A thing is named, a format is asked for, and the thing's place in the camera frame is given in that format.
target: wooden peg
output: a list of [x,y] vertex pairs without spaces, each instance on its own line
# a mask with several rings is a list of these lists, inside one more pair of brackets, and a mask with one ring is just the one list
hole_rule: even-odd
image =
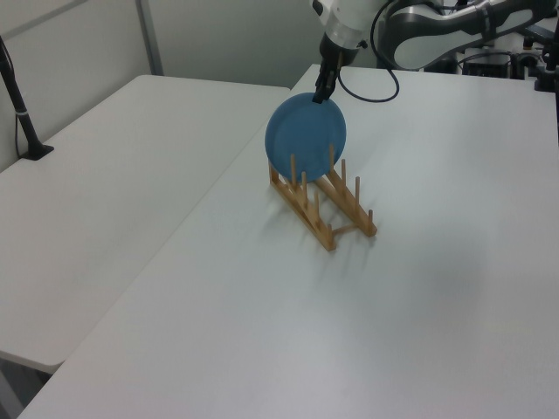
[[308,195],[307,195],[307,172],[300,174],[302,185],[303,185],[303,207],[306,209],[308,206]]
[[361,179],[359,176],[355,178],[355,212],[359,212],[359,184],[361,183]]
[[297,170],[295,170],[295,155],[291,155],[291,183],[297,184]]
[[268,162],[268,166],[270,167],[270,181],[277,182],[280,178],[278,172],[276,172],[275,168],[272,167],[272,164]]
[[343,186],[347,186],[346,183],[346,159],[342,159],[342,182],[343,182]]
[[330,171],[334,171],[334,144],[330,144]]

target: black cable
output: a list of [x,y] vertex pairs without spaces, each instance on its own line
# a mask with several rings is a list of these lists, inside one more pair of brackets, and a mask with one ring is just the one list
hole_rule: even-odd
[[0,46],[2,46],[2,49],[5,52],[6,57],[8,57],[8,62],[10,63],[11,72],[15,72],[14,63],[11,60],[10,52],[8,51],[8,48],[6,48],[6,44],[3,42],[2,37],[0,37]]
[[388,63],[388,61],[386,59],[384,59],[384,57],[381,56],[381,54],[379,54],[379,52],[376,50],[376,46],[375,46],[375,27],[376,27],[376,22],[378,22],[378,19],[380,18],[380,16],[383,14],[383,12],[388,8],[388,6],[390,6],[391,3],[394,3],[394,0],[388,0],[383,7],[381,7],[381,9],[378,11],[378,13],[375,16],[375,20],[373,20],[373,24],[370,27],[370,47],[373,50],[373,53],[376,56],[376,59],[378,61],[380,61],[382,64],[384,64],[387,68],[387,71],[389,73],[389,75],[392,77],[392,79],[394,80],[394,84],[396,85],[396,91],[395,93],[390,96],[389,98],[386,99],[368,99],[368,98],[364,98],[363,96],[359,96],[353,92],[351,92],[344,84],[342,81],[342,69],[340,69],[340,71],[338,72],[338,81],[340,82],[340,86],[342,87],[343,90],[346,91],[347,94],[349,94],[350,96],[353,96],[354,98],[358,99],[358,100],[362,100],[363,102],[369,102],[369,103],[385,103],[385,102],[390,102],[391,100],[395,99],[398,94],[400,93],[400,83],[396,77],[396,74],[394,74],[394,72],[391,69],[391,65]]
[[460,68],[460,70],[464,70],[464,68],[462,68],[462,65],[460,64],[464,64],[465,62],[471,61],[473,59],[491,57],[493,55],[506,55],[512,58],[514,54],[512,52],[483,52],[481,54],[474,54],[469,57],[463,58],[460,61],[457,61],[456,65]]
[[17,154],[17,158],[21,159],[21,154],[19,153],[19,144],[17,144],[17,129],[18,129],[18,124],[17,124],[17,115],[16,115],[16,154]]

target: white table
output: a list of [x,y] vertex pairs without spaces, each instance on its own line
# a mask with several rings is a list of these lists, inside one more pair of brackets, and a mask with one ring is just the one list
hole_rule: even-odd
[[268,186],[261,129],[22,419],[557,417],[555,97],[398,77],[389,104],[334,95],[376,239],[324,251]]
[[0,174],[0,358],[53,372],[287,93],[142,76]]

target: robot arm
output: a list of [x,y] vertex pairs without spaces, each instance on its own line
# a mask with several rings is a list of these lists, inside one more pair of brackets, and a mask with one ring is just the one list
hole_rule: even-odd
[[[396,68],[417,70],[449,52],[489,41],[545,18],[556,0],[476,0],[442,15],[442,0],[396,0],[378,31],[378,50]],[[325,24],[322,65],[314,101],[335,89],[340,68],[355,59],[373,19],[386,0],[311,0]]]

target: black pole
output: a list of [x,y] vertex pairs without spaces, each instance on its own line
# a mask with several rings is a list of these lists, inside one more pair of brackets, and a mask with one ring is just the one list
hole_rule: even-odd
[[8,89],[11,103],[16,110],[17,118],[19,119],[21,128],[24,130],[27,143],[29,144],[27,153],[24,153],[21,157],[22,159],[39,160],[41,157],[48,155],[54,147],[42,144],[37,138],[35,128],[31,123],[31,118],[25,107],[24,98],[22,98],[19,87],[17,87],[16,75],[11,68],[2,37],[0,37],[0,72],[2,73],[3,82],[6,85],[6,89]]

